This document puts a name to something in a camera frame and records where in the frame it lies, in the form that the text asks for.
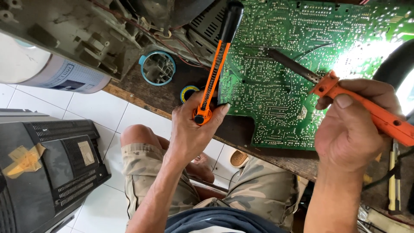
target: hand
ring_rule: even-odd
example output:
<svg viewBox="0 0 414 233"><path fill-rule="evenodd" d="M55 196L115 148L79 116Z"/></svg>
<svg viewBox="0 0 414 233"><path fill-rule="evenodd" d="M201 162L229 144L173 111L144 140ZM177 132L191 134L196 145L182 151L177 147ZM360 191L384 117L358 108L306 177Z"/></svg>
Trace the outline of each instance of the hand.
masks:
<svg viewBox="0 0 414 233"><path fill-rule="evenodd" d="M214 109L211 119L199 126L193 120L193 110L198 107L202 97L203 91L194 93L172 114L171 142L164 159L183 169L207 147L230 108L230 104L225 104Z"/></svg>
<svg viewBox="0 0 414 233"><path fill-rule="evenodd" d="M405 119L391 85L367 79L342 80L339 85ZM316 109L325 109L330 104L315 135L315 149L321 164L345 172L365 171L383 150L386 136L378 132L369 111L352 97L345 94L335 100L323 97Z"/></svg>

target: green circuit board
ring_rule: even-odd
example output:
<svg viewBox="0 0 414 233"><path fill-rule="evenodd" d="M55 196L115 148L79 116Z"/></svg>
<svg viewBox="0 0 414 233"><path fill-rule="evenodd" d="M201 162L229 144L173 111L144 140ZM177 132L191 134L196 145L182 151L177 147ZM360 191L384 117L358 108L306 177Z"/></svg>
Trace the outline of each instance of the green circuit board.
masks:
<svg viewBox="0 0 414 233"><path fill-rule="evenodd" d="M414 39L414 10L371 0L366 5L242 0L245 14L224 64L219 103L229 115L252 117L252 146L315 150L326 111L314 108L313 84L268 58L278 49L323 76L372 78L404 41Z"/></svg>

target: knee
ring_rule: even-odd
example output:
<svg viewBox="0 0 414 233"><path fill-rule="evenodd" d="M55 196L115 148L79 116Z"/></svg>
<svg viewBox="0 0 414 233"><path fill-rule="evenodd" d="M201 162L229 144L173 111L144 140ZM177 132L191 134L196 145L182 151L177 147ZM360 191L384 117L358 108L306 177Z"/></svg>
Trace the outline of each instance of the knee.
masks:
<svg viewBox="0 0 414 233"><path fill-rule="evenodd" d="M127 145L132 142L141 142L146 141L148 138L151 138L154 135L151 128L136 124L128 126L121 134L121 145Z"/></svg>

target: orange desoldering pump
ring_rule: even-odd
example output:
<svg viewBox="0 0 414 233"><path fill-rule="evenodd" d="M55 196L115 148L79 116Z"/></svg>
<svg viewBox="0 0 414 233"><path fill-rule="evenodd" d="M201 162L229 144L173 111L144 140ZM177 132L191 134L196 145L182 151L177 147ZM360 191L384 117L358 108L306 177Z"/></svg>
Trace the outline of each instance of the orange desoldering pump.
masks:
<svg viewBox="0 0 414 233"><path fill-rule="evenodd" d="M233 41L234 36L236 35L243 13L244 6L241 2L233 0L227 4L224 19L220 28L220 41L217 45L216 55L214 56L213 65L211 66L203 99L198 105L198 108L193 112L194 121L198 125L207 123L212 116L209 108L211 97L214 89L216 88L221 70L223 69L224 61L226 60L227 52L229 51L230 44Z"/></svg>

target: white container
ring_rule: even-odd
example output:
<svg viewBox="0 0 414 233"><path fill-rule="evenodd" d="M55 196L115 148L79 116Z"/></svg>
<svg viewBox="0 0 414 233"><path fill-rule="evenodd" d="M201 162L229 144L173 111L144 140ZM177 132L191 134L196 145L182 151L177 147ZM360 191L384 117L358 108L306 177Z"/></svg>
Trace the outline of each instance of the white container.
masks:
<svg viewBox="0 0 414 233"><path fill-rule="evenodd" d="M110 80L101 72L0 33L0 83L90 94Z"/></svg>

